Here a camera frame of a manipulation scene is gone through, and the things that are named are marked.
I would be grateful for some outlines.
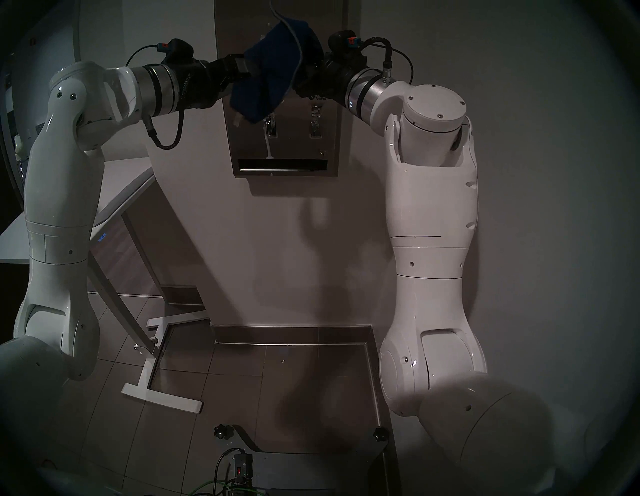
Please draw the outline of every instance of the blue cloth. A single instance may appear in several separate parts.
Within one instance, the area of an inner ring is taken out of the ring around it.
[[[309,24],[294,19],[287,19],[287,22],[302,47],[300,68],[321,61],[324,56],[322,45]],[[282,103],[298,66],[300,51],[289,28],[279,22],[259,43],[244,52],[244,56],[258,66],[260,75],[234,83],[230,103],[245,119],[256,124]],[[303,78],[302,70],[296,74],[296,80]]]

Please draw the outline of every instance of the table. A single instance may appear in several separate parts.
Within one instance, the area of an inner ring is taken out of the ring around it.
[[[111,222],[121,216],[155,181],[156,176],[151,167],[151,160],[147,157],[105,162],[102,189],[91,232],[90,246],[97,243]],[[29,263],[29,238],[24,212],[0,235],[0,263]],[[134,339],[136,346],[139,346],[147,354],[140,381],[137,385],[125,384],[122,392],[152,403],[199,413],[202,409],[200,401],[153,391],[150,389],[150,385],[164,338],[168,335],[168,327],[176,323],[207,319],[207,312],[151,319],[147,323],[147,328],[157,326],[157,331],[156,335],[150,338],[131,315],[91,252],[88,255],[88,276],[107,307],[125,331]]]

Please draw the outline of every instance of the tiled floor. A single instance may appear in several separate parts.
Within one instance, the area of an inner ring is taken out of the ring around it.
[[[89,379],[65,386],[39,465],[130,496],[180,495],[212,479],[218,424],[240,425],[260,449],[280,452],[348,451],[376,427],[363,345],[215,345],[208,321],[172,328],[152,384],[201,400],[199,415],[125,396],[144,359],[102,300],[90,299],[100,320],[98,364]],[[168,314],[159,298],[124,301],[142,325]]]

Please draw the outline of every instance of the wall-mounted dispenser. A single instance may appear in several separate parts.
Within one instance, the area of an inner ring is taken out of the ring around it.
[[[327,40],[346,29],[348,0],[300,2],[279,0],[284,17],[305,20],[328,51]],[[273,29],[266,0],[216,0],[218,56],[243,53]],[[261,124],[250,124],[223,99],[234,176],[338,175],[340,106],[316,97],[302,99],[291,91]]]

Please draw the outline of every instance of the table leg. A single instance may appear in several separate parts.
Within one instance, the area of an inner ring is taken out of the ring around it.
[[[112,311],[116,319],[118,319],[120,325],[124,327],[124,330],[127,331],[137,345],[146,348],[151,356],[158,356],[159,349],[156,347],[156,344],[151,341],[140,324],[133,318],[133,315],[131,315],[122,298],[116,292],[109,279],[107,279],[107,276],[102,272],[100,265],[91,252],[89,252],[88,271],[89,279],[95,286],[98,294],[107,304],[107,307]]]

